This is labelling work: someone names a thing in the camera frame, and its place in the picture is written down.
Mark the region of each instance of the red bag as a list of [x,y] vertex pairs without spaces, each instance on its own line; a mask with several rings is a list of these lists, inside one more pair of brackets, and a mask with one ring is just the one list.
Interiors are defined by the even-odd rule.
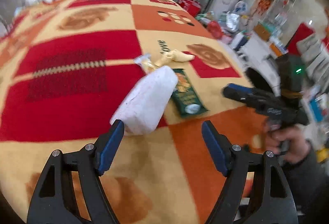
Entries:
[[207,25],[207,30],[213,35],[215,39],[221,39],[224,35],[222,28],[217,21],[210,21]]
[[194,0],[178,0],[178,4],[193,17],[201,11],[201,4]]

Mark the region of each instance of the green snack package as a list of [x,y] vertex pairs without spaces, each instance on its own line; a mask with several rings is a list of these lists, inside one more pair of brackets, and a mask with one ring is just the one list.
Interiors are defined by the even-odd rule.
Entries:
[[189,79],[184,73],[184,69],[173,69],[173,71],[178,77],[178,83],[171,97],[181,117],[207,112],[208,110],[201,103]]

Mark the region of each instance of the red square pattern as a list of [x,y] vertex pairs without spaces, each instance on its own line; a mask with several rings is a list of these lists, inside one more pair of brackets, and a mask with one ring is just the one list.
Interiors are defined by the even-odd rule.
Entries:
[[134,30],[76,34],[31,47],[16,75],[81,62],[133,59],[141,54]]
[[215,69],[206,65],[198,56],[195,56],[190,63],[200,78],[241,77],[233,67],[226,69]]
[[[134,64],[89,68],[17,83],[9,89],[0,140],[61,141],[98,137],[135,83]],[[158,127],[166,126],[162,119]]]
[[99,4],[131,4],[131,0],[76,0],[68,8]]

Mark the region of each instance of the white plastic bag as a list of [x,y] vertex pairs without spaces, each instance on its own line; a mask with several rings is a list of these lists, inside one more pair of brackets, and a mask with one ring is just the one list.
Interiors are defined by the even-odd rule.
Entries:
[[153,132],[163,115],[178,78],[168,66],[163,66],[140,79],[125,97],[110,120],[123,121],[125,135]]

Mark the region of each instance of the metal screw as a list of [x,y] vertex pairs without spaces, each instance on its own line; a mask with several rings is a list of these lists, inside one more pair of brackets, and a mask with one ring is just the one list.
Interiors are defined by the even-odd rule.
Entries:
[[267,151],[266,152],[266,155],[268,156],[268,157],[274,157],[274,153],[272,153],[271,151]]
[[234,144],[234,145],[232,146],[232,149],[238,152],[238,151],[241,150],[241,147],[240,147],[239,145],[237,145],[237,144]]
[[54,156],[54,157],[60,155],[60,150],[58,150],[58,149],[54,150],[51,155]]
[[87,145],[85,146],[85,149],[86,149],[87,151],[90,151],[90,150],[92,150],[93,148],[94,148],[94,145],[91,144],[91,143],[89,143],[89,144],[87,144]]

